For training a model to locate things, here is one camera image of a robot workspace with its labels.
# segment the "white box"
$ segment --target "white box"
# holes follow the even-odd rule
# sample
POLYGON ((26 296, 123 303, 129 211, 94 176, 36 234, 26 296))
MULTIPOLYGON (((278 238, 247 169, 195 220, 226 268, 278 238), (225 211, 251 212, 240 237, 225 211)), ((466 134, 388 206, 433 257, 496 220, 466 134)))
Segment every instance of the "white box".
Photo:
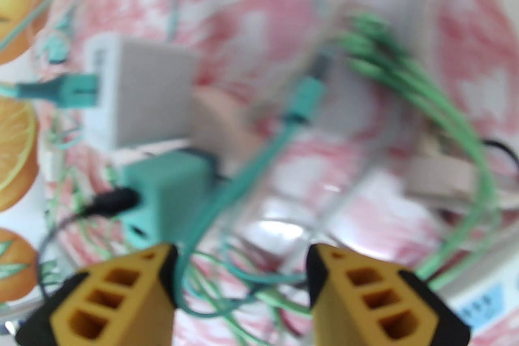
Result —
POLYGON ((87 73, 99 76, 98 104, 85 110, 85 139, 100 151, 186 137, 196 55, 115 32, 85 45, 87 73))

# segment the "orange slice illustration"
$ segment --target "orange slice illustration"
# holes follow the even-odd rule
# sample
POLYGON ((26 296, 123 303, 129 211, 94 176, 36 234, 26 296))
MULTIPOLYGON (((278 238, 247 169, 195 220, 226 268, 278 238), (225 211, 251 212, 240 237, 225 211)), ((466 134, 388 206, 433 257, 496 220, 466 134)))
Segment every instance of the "orange slice illustration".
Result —
POLYGON ((31 104, 0 97, 0 212, 24 197, 36 179, 36 143, 31 104))

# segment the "teal power adapter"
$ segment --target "teal power adapter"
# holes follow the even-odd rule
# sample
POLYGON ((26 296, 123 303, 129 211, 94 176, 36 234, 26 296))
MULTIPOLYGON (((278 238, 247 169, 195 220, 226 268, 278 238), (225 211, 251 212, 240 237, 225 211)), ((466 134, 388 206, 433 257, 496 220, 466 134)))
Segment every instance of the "teal power adapter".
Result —
POLYGON ((178 245, 215 186, 217 159, 176 150, 125 166, 121 173, 121 184, 141 195, 139 206, 119 216, 125 239, 137 249, 178 245))

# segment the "blue label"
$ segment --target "blue label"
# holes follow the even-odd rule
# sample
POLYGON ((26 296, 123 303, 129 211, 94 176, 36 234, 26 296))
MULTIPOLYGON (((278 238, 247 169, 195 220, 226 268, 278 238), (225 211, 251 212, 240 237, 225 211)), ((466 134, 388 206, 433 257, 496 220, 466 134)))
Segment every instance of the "blue label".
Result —
POLYGON ((485 326, 504 312, 503 287, 498 284, 485 294, 466 304, 459 317, 473 330, 485 326))

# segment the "black cable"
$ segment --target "black cable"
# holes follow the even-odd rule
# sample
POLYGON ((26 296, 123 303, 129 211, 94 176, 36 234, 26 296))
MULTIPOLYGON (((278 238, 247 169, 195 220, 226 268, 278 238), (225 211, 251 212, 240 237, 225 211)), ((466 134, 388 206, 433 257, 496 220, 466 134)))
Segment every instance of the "black cable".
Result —
POLYGON ((514 162, 517 171, 519 171, 519 156, 509 146, 497 140, 483 140, 483 144, 485 144, 487 147, 497 148, 506 153, 514 162))
POLYGON ((45 285, 43 283, 43 275, 41 273, 41 258, 45 254, 48 245, 54 241, 54 239, 56 239, 58 233, 63 231, 69 225, 82 219, 91 218, 92 216, 102 216, 104 218, 111 219, 120 213, 136 207, 140 200, 141 198, 139 194, 135 192, 135 190, 129 188, 120 188, 108 193, 99 194, 94 198, 92 204, 86 206, 82 212, 66 218, 63 220, 63 222, 50 230, 48 235, 41 243, 36 256, 36 277, 39 290, 41 291, 41 296, 45 301, 49 299, 49 295, 47 294, 45 285))

